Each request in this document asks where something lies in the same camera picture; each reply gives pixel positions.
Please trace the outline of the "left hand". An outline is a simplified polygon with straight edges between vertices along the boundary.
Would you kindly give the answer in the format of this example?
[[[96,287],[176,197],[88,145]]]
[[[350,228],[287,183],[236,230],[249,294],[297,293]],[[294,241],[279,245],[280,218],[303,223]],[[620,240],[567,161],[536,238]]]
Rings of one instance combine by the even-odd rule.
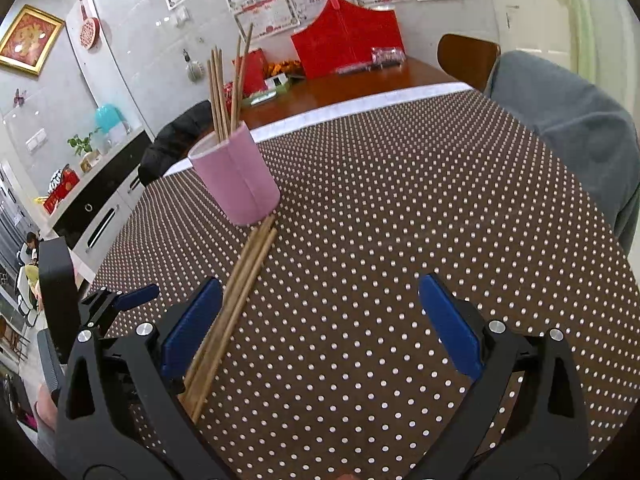
[[[40,385],[34,407],[38,427],[47,427],[52,432],[55,432],[56,422],[58,421],[58,407],[53,402],[46,384]]]

